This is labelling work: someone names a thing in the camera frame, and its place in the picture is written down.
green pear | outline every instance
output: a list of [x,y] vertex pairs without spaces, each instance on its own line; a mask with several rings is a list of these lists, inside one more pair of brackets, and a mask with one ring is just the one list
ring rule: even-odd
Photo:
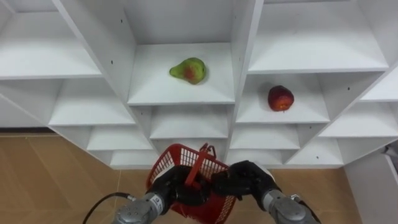
[[172,67],[170,75],[196,85],[206,77],[206,66],[199,58],[188,58]]

floor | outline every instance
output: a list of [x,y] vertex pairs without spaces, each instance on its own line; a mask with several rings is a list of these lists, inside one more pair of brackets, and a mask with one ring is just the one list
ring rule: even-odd
[[[361,224],[343,169],[272,170],[286,194],[299,194],[323,224]],[[142,196],[148,170],[112,170],[58,136],[0,138],[0,223],[75,224],[102,196]],[[110,224],[123,200],[108,200],[89,223]],[[154,223],[195,223],[169,212]],[[274,223],[251,197],[238,202],[227,223]]]

red apple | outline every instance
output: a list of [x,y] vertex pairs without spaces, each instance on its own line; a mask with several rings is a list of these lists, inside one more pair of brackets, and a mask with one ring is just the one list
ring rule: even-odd
[[285,87],[274,86],[268,93],[268,104],[273,111],[285,111],[292,106],[294,102],[293,93]]

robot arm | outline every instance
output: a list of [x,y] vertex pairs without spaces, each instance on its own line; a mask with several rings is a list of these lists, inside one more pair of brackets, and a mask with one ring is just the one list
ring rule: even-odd
[[[193,192],[182,188],[188,173],[187,167],[167,171],[155,180],[142,199],[131,198],[131,202],[121,207],[113,224],[150,224],[176,201],[191,206],[205,203],[210,189]],[[320,224],[317,216],[298,196],[285,196],[271,174],[252,162],[233,164],[228,171],[213,174],[212,182],[211,188],[218,195],[237,198],[253,195],[260,209],[269,212],[276,224]]]
[[168,212],[174,202],[200,206],[211,194],[210,183],[201,175],[195,177],[200,190],[185,186],[191,167],[175,166],[160,173],[141,199],[130,198],[130,202],[117,210],[113,224],[150,224],[159,215]]
[[249,161],[231,165],[228,171],[213,174],[213,191],[218,195],[251,194],[259,208],[276,224],[320,224],[318,217],[299,196],[285,196],[268,170]]

red basket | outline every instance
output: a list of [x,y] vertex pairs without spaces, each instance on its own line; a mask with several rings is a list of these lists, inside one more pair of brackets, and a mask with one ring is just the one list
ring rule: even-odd
[[[151,187],[157,175],[163,170],[177,165],[192,167],[185,182],[186,185],[197,185],[193,180],[198,172],[205,176],[208,181],[211,181],[212,174],[228,168],[227,165],[216,160],[214,147],[208,146],[207,143],[202,146],[200,152],[181,144],[173,144],[163,152],[150,171],[147,188]],[[203,224],[224,223],[234,207],[235,200],[235,197],[220,197],[212,192],[204,205],[190,207],[176,202],[171,206],[171,209],[184,217],[195,219]]]

